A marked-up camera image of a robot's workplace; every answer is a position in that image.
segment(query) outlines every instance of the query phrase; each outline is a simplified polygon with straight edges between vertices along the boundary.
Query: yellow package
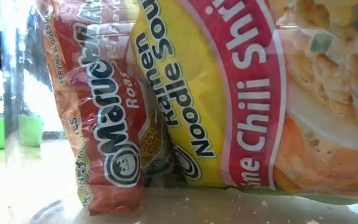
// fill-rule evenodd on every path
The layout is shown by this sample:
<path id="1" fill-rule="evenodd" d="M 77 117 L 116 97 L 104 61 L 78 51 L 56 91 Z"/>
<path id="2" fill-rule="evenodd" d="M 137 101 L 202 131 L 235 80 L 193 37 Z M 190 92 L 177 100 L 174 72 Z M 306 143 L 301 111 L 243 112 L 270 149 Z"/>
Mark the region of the yellow package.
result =
<path id="1" fill-rule="evenodd" d="M 131 34 L 191 185 L 358 198 L 358 0 L 139 0 Z"/>

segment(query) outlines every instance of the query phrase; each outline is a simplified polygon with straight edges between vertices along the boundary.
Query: white stripe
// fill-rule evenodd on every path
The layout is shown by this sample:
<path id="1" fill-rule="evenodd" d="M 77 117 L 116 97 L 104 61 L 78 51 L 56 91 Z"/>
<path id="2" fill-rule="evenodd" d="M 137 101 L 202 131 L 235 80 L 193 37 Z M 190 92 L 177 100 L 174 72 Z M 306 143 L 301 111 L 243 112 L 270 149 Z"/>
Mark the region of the white stripe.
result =
<path id="1" fill-rule="evenodd" d="M 264 86 L 269 86 L 270 81 L 268 78 L 263 79 L 263 80 L 251 80 L 251 81 L 247 81 L 246 85 L 247 85 L 247 88 L 264 87 Z"/>
<path id="2" fill-rule="evenodd" d="M 250 92 L 250 93 L 239 93 L 239 99 L 270 99 L 270 92 Z"/>
<path id="3" fill-rule="evenodd" d="M 278 53 L 278 55 L 277 55 L 278 62 L 280 65 L 280 78 L 281 78 L 280 116 L 279 116 L 279 120 L 278 120 L 277 134 L 276 134 L 276 139 L 274 142 L 273 152 L 272 152 L 272 156 L 270 158 L 270 164 L 268 167 L 268 177 L 269 177 L 269 182 L 270 182 L 270 188 L 272 190 L 275 190 L 274 181 L 273 181 L 273 167 L 274 167 L 274 162 L 275 162 L 276 155 L 277 155 L 278 146 L 280 145 L 281 135 L 282 135 L 283 126 L 284 126 L 285 107 L 287 104 L 287 73 L 286 73 L 286 69 L 285 69 L 284 54 L 280 53 L 280 52 L 283 52 L 283 47 L 282 47 L 280 36 L 278 35 L 278 32 L 275 32 L 276 27 L 274 24 L 273 17 L 270 14 L 269 9 L 267 9 L 267 6 L 266 6 L 264 0 L 256 0 L 256 1 L 267 20 L 267 24 L 270 27 L 270 30 L 273 33 L 273 41 L 275 42 L 276 52 Z"/>
<path id="4" fill-rule="evenodd" d="M 270 105 L 262 104 L 262 103 L 248 103 L 247 108 L 248 110 L 268 111 L 270 109 Z"/>

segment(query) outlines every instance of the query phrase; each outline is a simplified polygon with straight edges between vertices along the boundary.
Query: maruchan logo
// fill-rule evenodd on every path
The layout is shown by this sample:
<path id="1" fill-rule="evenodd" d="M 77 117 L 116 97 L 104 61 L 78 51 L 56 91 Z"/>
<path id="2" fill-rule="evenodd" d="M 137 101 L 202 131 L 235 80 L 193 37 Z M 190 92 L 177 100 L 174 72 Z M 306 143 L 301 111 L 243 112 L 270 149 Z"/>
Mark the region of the maruchan logo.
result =
<path id="1" fill-rule="evenodd" d="M 135 185 L 140 176 L 139 150 L 128 144 L 107 157 L 104 172 L 118 187 Z"/>
<path id="2" fill-rule="evenodd" d="M 201 170 L 197 162 L 180 146 L 174 144 L 173 148 L 184 175 L 190 180 L 199 180 L 201 178 Z"/>
<path id="3" fill-rule="evenodd" d="M 73 24 L 74 38 L 82 47 L 78 64 L 86 69 L 92 101 L 99 108 L 93 136 L 105 156 L 105 178 L 117 187 L 134 187 L 140 177 L 139 149 L 128 139 L 126 111 L 113 79 L 115 69 L 100 57 L 99 30 L 95 24 Z"/>
<path id="4" fill-rule="evenodd" d="M 100 23 L 102 21 L 101 11 L 101 0 L 87 0 L 80 6 L 77 16 L 90 22 Z"/>

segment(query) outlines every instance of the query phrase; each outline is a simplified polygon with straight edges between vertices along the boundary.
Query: maruchan face logo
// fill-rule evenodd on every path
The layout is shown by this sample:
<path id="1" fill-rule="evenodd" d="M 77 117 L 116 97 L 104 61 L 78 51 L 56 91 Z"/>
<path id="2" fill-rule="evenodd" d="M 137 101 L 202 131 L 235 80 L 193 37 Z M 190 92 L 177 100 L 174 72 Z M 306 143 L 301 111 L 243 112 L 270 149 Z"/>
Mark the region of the maruchan face logo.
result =
<path id="1" fill-rule="evenodd" d="M 177 156 L 184 175 L 191 180 L 198 180 L 201 178 L 201 170 L 197 162 L 180 146 L 174 144 L 175 155 Z"/>
<path id="2" fill-rule="evenodd" d="M 104 173 L 117 187 L 134 187 L 140 177 L 140 157 L 136 146 L 128 144 L 108 155 Z"/>

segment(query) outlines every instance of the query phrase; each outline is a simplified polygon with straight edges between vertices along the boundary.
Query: plastic wrapper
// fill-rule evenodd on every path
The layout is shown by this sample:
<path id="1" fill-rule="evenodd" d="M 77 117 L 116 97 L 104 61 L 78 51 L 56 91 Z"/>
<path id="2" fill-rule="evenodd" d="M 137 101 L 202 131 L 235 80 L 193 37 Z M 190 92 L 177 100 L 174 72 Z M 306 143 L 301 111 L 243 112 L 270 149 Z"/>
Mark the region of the plastic wrapper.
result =
<path id="1" fill-rule="evenodd" d="M 358 0 L 31 4 L 91 215 L 149 187 L 358 202 Z"/>
<path id="2" fill-rule="evenodd" d="M 80 200 L 91 214 L 133 212 L 143 171 L 163 172 L 171 162 L 162 114 L 135 79 L 129 32 L 138 8 L 74 0 L 40 1 L 39 9 L 59 117 L 77 155 Z"/>
<path id="3" fill-rule="evenodd" d="M 358 1 L 140 8 L 135 56 L 189 184 L 358 197 Z"/>

